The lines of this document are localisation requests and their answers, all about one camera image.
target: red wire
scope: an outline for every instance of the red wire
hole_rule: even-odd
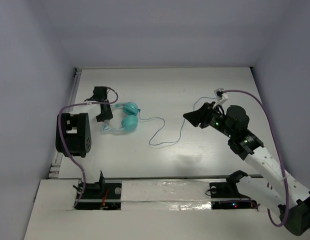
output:
[[[104,207],[105,206],[105,200],[107,198],[107,194],[109,194],[109,189],[106,190],[105,192],[105,196],[103,197],[103,200],[101,201],[101,207]]]

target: headphones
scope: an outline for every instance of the headphones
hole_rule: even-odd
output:
[[[109,121],[104,121],[104,127],[102,131],[108,131],[112,130],[116,133],[127,133],[132,132],[137,128],[137,125],[139,123],[139,120],[137,118],[137,115],[139,113],[139,107],[134,102],[125,102],[125,103],[116,103],[112,107],[123,108],[123,112],[127,114],[122,121],[121,121],[121,128],[113,128],[110,126]]]

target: screw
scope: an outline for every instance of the screw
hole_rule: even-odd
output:
[[[122,193],[122,189],[120,187],[115,188],[115,194],[121,194]]]
[[[210,188],[210,192],[211,192],[212,194],[217,193],[217,188],[216,188],[215,186],[212,186],[212,187]]]

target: headphone ear cup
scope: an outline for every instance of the headphone ear cup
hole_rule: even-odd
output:
[[[137,116],[137,114],[139,113],[139,107],[136,103],[130,101],[123,106],[123,111],[127,115]]]
[[[134,115],[130,115],[121,121],[121,126],[123,127],[124,132],[131,132],[137,128],[138,123],[138,118]]]

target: white wall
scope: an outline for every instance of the white wall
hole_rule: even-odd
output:
[[[253,68],[286,168],[310,188],[310,0],[294,0]]]
[[[291,0],[42,0],[78,67],[253,66]]]
[[[0,0],[0,240],[23,239],[74,68],[37,0]]]

